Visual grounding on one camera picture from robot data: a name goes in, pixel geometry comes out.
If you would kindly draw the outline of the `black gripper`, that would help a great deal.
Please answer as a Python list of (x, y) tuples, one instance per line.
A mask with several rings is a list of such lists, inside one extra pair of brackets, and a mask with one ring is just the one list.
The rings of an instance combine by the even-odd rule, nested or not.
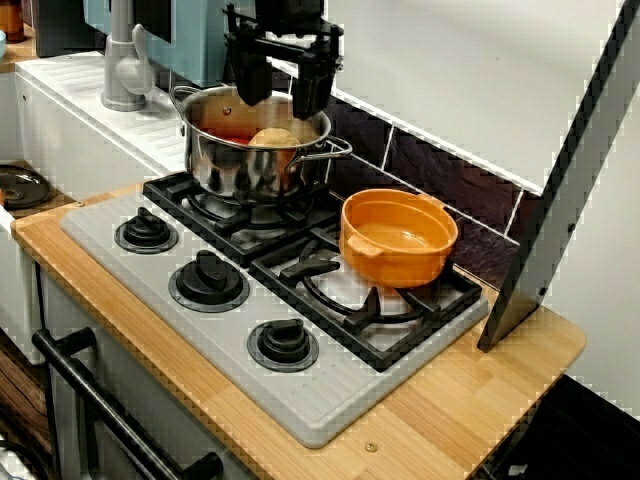
[(298, 65), (292, 86), (295, 118), (306, 120), (324, 110), (344, 30), (323, 18), (322, 1), (255, 1), (249, 7), (229, 3), (225, 33), (228, 56), (241, 99), (254, 106), (272, 94), (268, 58)]

